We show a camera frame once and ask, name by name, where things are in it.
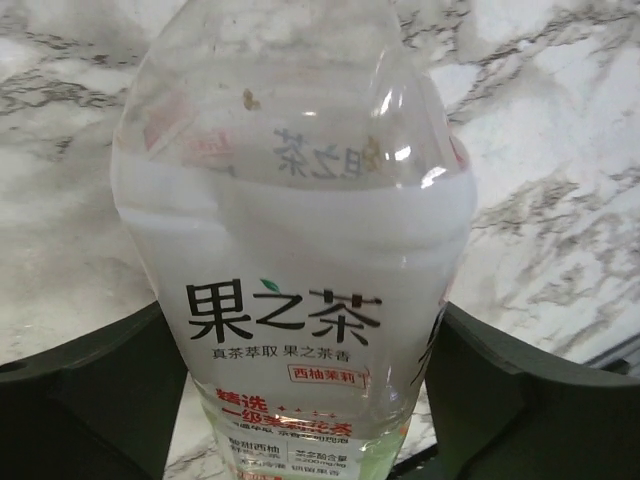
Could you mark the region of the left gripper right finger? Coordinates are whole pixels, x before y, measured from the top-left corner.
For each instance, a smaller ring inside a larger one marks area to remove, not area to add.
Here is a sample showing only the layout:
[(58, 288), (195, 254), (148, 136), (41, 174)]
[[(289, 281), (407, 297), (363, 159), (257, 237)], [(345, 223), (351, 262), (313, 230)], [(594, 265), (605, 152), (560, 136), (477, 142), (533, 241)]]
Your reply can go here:
[(425, 386), (437, 442), (397, 479), (639, 476), (638, 336), (578, 364), (449, 305)]

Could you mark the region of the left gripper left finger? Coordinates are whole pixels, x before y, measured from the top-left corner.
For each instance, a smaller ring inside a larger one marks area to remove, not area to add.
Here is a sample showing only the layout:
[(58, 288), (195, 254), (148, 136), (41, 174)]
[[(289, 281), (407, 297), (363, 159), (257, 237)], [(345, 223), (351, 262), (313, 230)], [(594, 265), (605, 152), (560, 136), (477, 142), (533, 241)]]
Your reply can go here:
[(162, 478), (186, 375), (156, 303), (2, 365), (2, 478)]

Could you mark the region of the green label bottle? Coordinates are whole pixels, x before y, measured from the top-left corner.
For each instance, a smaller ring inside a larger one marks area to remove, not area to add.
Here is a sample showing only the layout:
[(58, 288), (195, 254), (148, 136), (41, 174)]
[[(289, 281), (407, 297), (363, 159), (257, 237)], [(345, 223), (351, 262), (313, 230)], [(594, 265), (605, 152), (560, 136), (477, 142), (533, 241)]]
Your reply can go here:
[(385, 478), (476, 199), (393, 5), (187, 2), (111, 184), (230, 474)]

